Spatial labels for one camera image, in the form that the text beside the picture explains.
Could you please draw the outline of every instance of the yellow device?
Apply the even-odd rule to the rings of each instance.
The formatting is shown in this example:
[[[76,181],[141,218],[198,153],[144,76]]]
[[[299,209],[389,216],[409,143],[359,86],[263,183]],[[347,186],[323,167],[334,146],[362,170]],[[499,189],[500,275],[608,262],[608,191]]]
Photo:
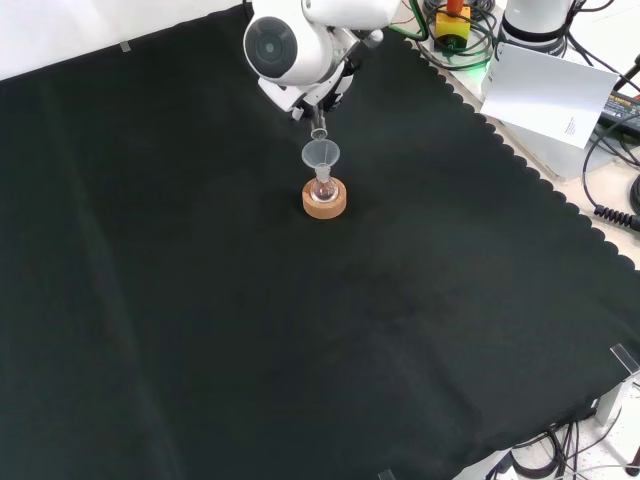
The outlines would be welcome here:
[[[470,19],[471,8],[463,7],[460,16]],[[465,48],[469,41],[471,23],[458,17],[450,17],[444,12],[436,15],[436,38],[449,48]]]

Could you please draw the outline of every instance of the orange cap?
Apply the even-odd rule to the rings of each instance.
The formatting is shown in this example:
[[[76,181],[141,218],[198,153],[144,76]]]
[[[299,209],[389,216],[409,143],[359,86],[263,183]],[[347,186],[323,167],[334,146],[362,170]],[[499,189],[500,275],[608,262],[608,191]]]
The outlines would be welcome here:
[[[464,7],[464,0],[448,0],[447,11],[452,13],[460,13]]]

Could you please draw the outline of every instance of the scalloped edge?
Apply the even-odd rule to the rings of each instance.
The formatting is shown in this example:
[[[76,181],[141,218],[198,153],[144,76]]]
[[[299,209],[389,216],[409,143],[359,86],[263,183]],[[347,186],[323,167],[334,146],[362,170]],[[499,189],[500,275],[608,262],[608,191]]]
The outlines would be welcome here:
[[[560,208],[571,210],[570,213],[572,214],[572,216],[578,219],[577,224],[579,224],[579,228],[585,231],[585,235],[594,237],[594,239],[595,237],[597,237],[597,240],[602,243],[608,255],[611,255],[613,251],[614,255],[612,256],[612,258],[615,258],[618,263],[623,266],[623,268],[630,268],[636,275],[640,275],[640,265],[636,266],[635,262],[631,258],[620,253],[620,249],[615,243],[607,240],[606,233],[602,229],[598,228],[596,223],[594,223],[593,217],[580,213],[580,207],[578,207],[578,205],[567,201],[566,195],[557,190],[555,185],[550,180],[541,178],[541,172],[537,168],[531,166],[532,162],[528,161],[526,158],[520,155],[517,155],[514,148],[506,143],[504,137],[498,133],[497,127],[489,123],[487,117],[478,112],[473,105],[466,102],[464,97],[455,91],[455,87],[449,82],[447,77],[445,77],[436,66],[432,65],[427,58],[422,56],[420,50],[418,50],[418,48],[415,46],[413,40],[402,38],[401,42],[405,48],[409,48],[410,52],[417,62],[425,66],[426,69],[434,72],[438,81],[447,86],[447,90],[450,90],[450,93],[456,100],[456,103],[462,104],[464,110],[468,110],[469,113],[473,113],[473,115],[483,124],[484,128],[487,129],[490,134],[492,134],[494,139],[510,153],[510,156],[513,159],[516,160],[516,163],[521,167],[523,173],[526,176],[534,177],[534,179],[543,186],[543,192],[545,192],[545,194],[551,194]]]

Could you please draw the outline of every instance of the white wall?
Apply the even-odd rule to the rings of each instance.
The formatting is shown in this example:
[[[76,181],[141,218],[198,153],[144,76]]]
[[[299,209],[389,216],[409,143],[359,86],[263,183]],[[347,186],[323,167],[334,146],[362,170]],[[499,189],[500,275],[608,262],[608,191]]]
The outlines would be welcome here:
[[[239,3],[240,0],[0,0],[0,80]]]

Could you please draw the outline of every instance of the connector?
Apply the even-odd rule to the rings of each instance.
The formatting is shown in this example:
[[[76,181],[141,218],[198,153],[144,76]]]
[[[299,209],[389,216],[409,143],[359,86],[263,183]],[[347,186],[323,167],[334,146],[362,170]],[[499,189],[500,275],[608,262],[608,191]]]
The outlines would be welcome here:
[[[619,212],[618,210],[613,210],[602,205],[598,205],[593,213],[605,220],[609,220],[610,222],[617,223],[623,227],[628,227],[636,232],[640,232],[640,217],[636,215]]]

